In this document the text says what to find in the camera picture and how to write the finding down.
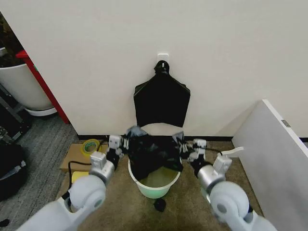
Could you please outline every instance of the floor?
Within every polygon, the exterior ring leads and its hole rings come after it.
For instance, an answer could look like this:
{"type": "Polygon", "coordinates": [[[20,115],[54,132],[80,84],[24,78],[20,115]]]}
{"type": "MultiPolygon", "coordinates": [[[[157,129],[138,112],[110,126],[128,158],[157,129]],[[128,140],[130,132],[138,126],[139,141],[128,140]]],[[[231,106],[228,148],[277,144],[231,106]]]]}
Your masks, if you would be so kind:
{"type": "MultiPolygon", "coordinates": [[[[32,128],[18,141],[26,150],[28,180],[19,192],[0,202],[0,220],[11,223],[0,231],[16,230],[30,216],[57,194],[67,189],[68,178],[59,166],[77,134],[71,125],[64,124],[58,116],[34,119],[32,128]]],[[[208,142],[208,147],[228,150],[231,142],[208,142]]],[[[213,162],[216,154],[208,152],[213,162]]],[[[236,182],[248,194],[253,208],[261,213],[257,200],[238,159],[233,161],[227,179],[236,182]]],[[[127,170],[127,158],[120,161],[113,180],[107,187],[104,205],[86,219],[80,231],[87,230],[229,230],[212,216],[209,205],[200,194],[200,185],[190,167],[164,197],[167,202],[163,213],[156,211],[153,200],[140,194],[127,170]]]]}
{"type": "Polygon", "coordinates": [[[0,220],[11,221],[0,231],[16,230],[55,199],[65,176],[59,166],[75,141],[78,138],[72,125],[66,125],[57,115],[34,119],[32,128],[18,141],[26,151],[27,182],[16,195],[0,202],[0,220]]]}

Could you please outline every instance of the yellow tape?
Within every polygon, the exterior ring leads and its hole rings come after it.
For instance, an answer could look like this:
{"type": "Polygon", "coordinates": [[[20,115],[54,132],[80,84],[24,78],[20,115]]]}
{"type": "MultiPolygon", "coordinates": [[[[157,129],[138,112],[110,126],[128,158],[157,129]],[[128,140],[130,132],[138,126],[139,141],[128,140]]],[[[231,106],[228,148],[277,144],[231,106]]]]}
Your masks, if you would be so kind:
{"type": "Polygon", "coordinates": [[[97,150],[97,147],[100,145],[100,142],[96,139],[90,139],[85,141],[81,146],[81,153],[85,156],[90,156],[94,151],[97,150]]]}

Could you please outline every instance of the cardboard box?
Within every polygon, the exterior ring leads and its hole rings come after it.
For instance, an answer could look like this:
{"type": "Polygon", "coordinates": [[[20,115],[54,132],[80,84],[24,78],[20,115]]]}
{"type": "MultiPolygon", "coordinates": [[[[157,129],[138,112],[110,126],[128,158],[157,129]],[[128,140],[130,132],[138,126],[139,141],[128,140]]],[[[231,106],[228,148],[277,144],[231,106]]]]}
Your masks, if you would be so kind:
{"type": "MultiPolygon", "coordinates": [[[[68,172],[68,162],[72,161],[72,160],[82,162],[82,163],[90,163],[90,157],[82,154],[81,147],[82,147],[81,143],[71,144],[71,146],[69,147],[68,152],[66,154],[66,157],[64,158],[64,160],[63,160],[63,162],[60,166],[60,169],[62,171],[68,172]]],[[[102,145],[102,153],[106,153],[107,148],[108,148],[108,145],[103,144],[102,145]]],[[[72,169],[72,172],[74,172],[74,171],[89,171],[91,169],[91,166],[90,165],[80,165],[80,164],[71,163],[71,169],[72,169]]]]}

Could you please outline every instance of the potted plant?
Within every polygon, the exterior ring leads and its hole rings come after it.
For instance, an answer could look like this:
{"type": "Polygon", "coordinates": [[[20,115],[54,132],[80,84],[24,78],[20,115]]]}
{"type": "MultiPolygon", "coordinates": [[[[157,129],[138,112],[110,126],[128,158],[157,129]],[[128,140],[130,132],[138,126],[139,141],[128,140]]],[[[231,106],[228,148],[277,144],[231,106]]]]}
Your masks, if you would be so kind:
{"type": "Polygon", "coordinates": [[[24,48],[0,13],[0,84],[32,115],[55,113],[35,77],[16,54],[24,48]]]}

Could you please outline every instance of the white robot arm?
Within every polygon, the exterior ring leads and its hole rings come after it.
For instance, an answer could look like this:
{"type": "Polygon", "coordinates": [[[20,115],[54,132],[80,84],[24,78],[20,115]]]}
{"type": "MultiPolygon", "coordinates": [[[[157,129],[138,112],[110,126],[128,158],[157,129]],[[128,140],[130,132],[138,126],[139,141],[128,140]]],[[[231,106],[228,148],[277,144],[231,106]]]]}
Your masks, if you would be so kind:
{"type": "MultiPolygon", "coordinates": [[[[239,185],[225,181],[232,160],[220,153],[211,165],[205,161],[206,141],[194,140],[194,145],[195,152],[190,154],[188,162],[200,181],[202,195],[211,204],[219,221],[226,222],[233,231],[277,231],[251,208],[247,194],[239,185]]],[[[241,148],[225,153],[230,156],[239,150],[241,148]]]]}
{"type": "MultiPolygon", "coordinates": [[[[76,180],[65,195],[44,206],[17,231],[76,231],[83,220],[103,204],[106,185],[123,156],[120,143],[121,137],[110,136],[107,155],[99,152],[91,155],[90,174],[76,180]]],[[[225,181],[225,172],[232,161],[218,156],[212,166],[204,158],[206,141],[195,140],[195,144],[196,152],[189,155],[188,162],[217,218],[233,231],[277,231],[268,220],[253,211],[240,186],[225,181]]]]}
{"type": "Polygon", "coordinates": [[[100,152],[91,155],[89,175],[77,179],[67,193],[45,205],[17,231],[76,231],[103,204],[106,185],[123,156],[119,146],[120,137],[110,136],[107,155],[100,152]]]}

